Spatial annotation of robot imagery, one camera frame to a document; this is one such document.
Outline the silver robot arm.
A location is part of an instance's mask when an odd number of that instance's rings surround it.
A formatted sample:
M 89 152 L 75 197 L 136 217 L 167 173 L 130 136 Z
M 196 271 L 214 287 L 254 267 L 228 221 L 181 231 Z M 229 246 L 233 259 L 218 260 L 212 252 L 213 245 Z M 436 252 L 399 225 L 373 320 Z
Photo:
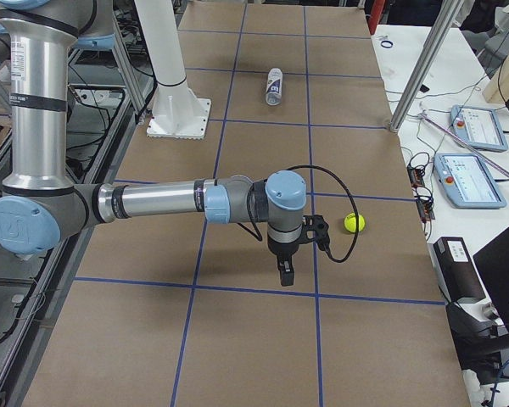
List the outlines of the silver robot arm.
M 145 215 L 201 212 L 210 223 L 264 222 L 283 286 L 294 282 L 305 180 L 280 170 L 147 186 L 75 184 L 66 175 L 68 54 L 115 44 L 110 1 L 2 1 L 11 40 L 12 171 L 0 197 L 0 245 L 38 254 L 98 224 Z

